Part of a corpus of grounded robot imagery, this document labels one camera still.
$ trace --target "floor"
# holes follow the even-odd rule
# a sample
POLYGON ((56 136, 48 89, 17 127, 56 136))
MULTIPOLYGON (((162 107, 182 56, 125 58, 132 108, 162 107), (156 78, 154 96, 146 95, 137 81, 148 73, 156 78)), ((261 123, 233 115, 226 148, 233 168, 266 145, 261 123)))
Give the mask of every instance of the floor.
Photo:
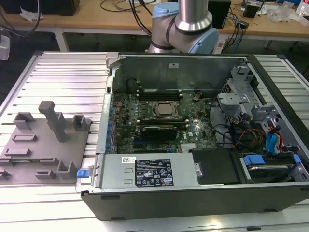
MULTIPOLYGON (((150 44, 150 38, 137 35, 98 35, 96 43, 94 34, 66 34, 70 51, 119 51, 144 52, 150 44)), ((265 41, 243 40, 237 54, 284 54, 302 73, 309 65, 309 43, 299 43, 289 51, 294 42, 274 41, 269 50, 265 50, 265 41)), ((58 51, 58 45, 52 33, 36 32, 30 37, 13 36, 8 61, 0 60, 0 104, 9 93, 21 72, 27 65, 34 51, 58 51)), ((304 75, 309 79, 309 70, 304 75)))

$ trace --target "power connector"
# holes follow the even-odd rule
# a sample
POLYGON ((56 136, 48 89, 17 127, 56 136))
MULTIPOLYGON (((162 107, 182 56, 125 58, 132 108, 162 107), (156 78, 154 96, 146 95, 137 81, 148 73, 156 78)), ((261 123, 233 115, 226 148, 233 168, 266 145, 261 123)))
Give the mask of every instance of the power connector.
POLYGON ((249 23, 245 22, 245 21, 239 21, 240 23, 240 28, 241 29, 247 29, 249 26, 249 23))

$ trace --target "motherboard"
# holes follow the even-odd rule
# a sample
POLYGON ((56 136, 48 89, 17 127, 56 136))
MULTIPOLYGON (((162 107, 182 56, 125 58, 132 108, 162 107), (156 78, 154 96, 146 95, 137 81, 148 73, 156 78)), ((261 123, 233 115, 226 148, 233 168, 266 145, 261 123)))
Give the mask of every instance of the motherboard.
POLYGON ((207 119, 207 99, 196 98, 200 95, 193 91, 177 94, 178 99, 114 92, 117 153, 188 152, 217 147, 207 119))

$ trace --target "white label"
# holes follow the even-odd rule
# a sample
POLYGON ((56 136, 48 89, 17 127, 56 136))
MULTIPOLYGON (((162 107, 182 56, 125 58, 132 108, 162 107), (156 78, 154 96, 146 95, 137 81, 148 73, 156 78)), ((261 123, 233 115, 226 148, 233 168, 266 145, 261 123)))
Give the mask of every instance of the white label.
POLYGON ((122 156, 122 163, 135 163, 136 156, 122 156))
POLYGON ((163 182, 172 182, 172 181, 173 181, 172 178, 164 178, 164 179, 163 179, 163 182))
POLYGON ((177 69, 177 68, 179 68, 179 63, 170 63, 169 68, 177 69))

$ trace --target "blue latch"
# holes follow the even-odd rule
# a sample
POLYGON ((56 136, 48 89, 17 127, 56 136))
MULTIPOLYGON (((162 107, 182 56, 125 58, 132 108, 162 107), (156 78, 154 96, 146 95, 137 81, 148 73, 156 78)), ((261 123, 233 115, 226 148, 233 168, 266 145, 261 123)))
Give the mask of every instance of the blue latch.
POLYGON ((296 163, 301 162, 300 157, 297 154, 294 154, 293 157, 294 157, 294 160, 295 160, 296 163))
POLYGON ((77 171, 77 178, 89 178, 89 170, 78 170, 77 171))
POLYGON ((266 151, 272 153, 272 155, 276 155, 275 147, 277 144, 278 136, 276 134, 268 133, 266 137, 265 148, 266 151))
POLYGON ((262 155, 246 155, 243 160, 245 161, 246 166, 265 164, 262 155))

